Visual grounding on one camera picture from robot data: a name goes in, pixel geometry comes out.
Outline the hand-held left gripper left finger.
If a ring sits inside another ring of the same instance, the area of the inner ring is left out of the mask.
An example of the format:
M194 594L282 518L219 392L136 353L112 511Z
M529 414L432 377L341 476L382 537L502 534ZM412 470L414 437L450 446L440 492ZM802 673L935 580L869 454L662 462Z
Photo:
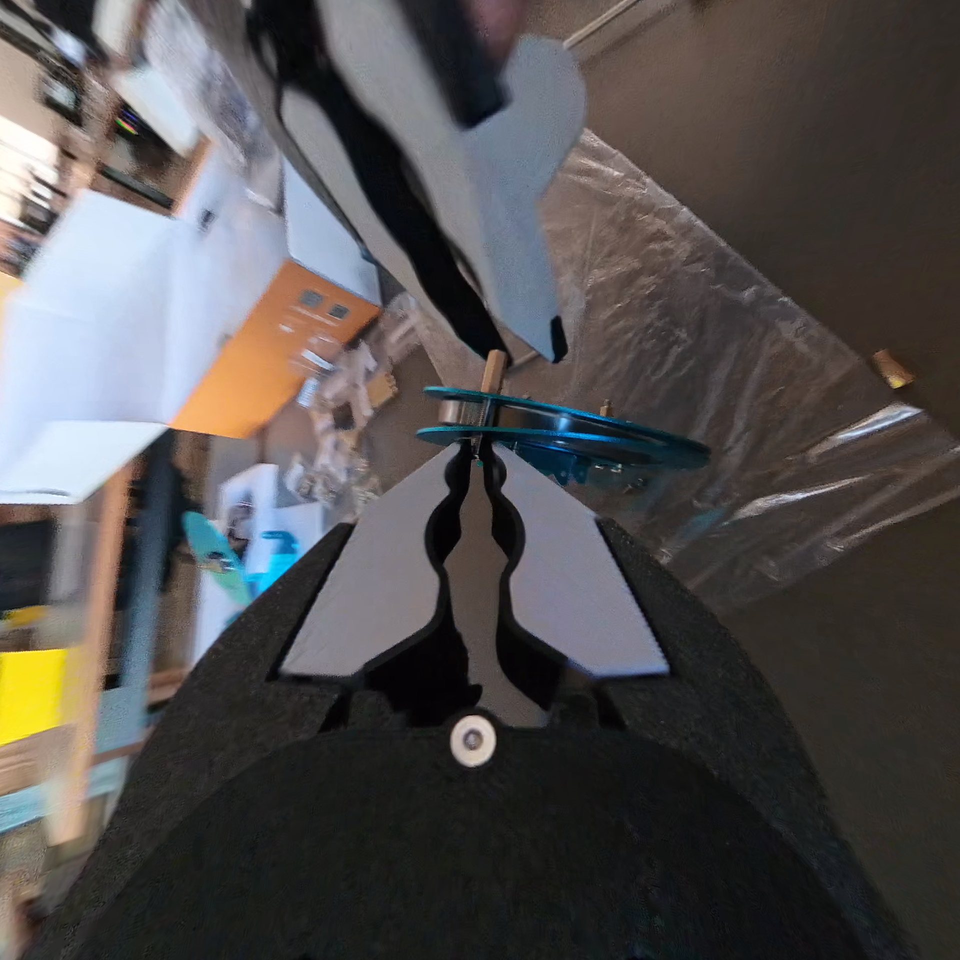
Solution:
M445 563L461 538L473 454L454 442L361 514L278 678L382 694L414 726L478 706Z

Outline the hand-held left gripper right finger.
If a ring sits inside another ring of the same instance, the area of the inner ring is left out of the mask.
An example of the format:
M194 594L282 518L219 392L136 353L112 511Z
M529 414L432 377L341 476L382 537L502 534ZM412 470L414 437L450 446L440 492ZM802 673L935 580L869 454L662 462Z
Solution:
M543 711L571 671L591 688L662 677L669 664L598 515L510 449L484 449L491 534L506 564L495 652Z

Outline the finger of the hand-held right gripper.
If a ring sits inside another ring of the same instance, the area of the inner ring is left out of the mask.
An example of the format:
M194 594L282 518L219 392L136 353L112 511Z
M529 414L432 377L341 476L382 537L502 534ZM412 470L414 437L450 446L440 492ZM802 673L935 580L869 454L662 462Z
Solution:
M373 259L471 351L481 351L482 298L410 184L402 153L385 129L339 80L286 83L277 116Z
M482 349L502 333L549 363L568 352L538 205L584 126L584 84L561 42L522 30L499 69L509 103L453 119L402 2L316 2L315 81L339 81L401 152L415 194L482 299Z

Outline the blue round turntable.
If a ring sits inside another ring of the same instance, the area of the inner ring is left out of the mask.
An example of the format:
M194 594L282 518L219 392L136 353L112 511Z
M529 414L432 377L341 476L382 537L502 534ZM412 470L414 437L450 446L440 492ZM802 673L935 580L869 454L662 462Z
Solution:
M484 438L536 470L537 455L568 450L602 460L644 465L651 474L689 472L707 466L711 450L701 442L616 417L504 393L428 386L423 395L438 402L438 422L416 437L440 447L472 441L484 400L490 401Z

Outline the person's right hand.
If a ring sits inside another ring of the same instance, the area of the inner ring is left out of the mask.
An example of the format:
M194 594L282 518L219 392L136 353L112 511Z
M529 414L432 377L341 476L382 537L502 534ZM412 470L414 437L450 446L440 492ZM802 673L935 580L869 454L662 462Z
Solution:
M503 56L522 33L529 1L466 1L479 36L489 50Z

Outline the row of small hardware bags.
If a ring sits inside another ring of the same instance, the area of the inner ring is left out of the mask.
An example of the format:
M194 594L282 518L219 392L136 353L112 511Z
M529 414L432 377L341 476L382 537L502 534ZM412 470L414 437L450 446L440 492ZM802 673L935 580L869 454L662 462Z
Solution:
M367 431L400 395L395 369L421 343L418 306L400 293L350 342L319 332L294 353L301 377L295 403L308 416L314 449L294 454L283 482L298 501L323 507L332 523L354 522L381 494Z

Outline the orange box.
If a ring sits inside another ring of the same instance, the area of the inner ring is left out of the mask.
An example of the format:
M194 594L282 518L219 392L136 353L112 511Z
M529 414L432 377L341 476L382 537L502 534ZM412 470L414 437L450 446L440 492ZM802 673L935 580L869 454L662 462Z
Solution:
M164 414L174 429L244 439L378 317L375 264L288 160L278 210L214 152L179 210Z

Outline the clear plastic bag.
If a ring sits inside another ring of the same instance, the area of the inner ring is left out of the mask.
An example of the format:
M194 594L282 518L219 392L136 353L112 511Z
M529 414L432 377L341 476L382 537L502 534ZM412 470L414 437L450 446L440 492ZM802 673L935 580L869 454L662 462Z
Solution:
M569 353L522 395L709 447L598 512L726 612L958 499L958 439L586 130L540 205Z

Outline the large white box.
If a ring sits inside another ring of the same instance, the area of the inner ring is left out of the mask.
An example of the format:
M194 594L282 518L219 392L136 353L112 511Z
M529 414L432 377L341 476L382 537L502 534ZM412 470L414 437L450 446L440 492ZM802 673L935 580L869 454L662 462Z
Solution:
M2 311L3 505L74 505L182 412L286 257L209 148L173 215L81 190Z

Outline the yellow sign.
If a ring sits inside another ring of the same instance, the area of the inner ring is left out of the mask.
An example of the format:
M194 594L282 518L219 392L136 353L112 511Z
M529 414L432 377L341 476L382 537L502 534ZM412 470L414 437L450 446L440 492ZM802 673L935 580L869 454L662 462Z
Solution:
M61 726L81 714L78 647L1 654L1 745Z

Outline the teal perforated bracket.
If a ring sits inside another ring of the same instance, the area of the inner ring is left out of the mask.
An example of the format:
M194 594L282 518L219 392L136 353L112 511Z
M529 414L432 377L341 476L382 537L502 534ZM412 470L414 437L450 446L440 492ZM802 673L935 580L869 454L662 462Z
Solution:
M536 455L535 468L570 494L633 495L645 491L653 474L646 465L602 460L569 450L552 450Z

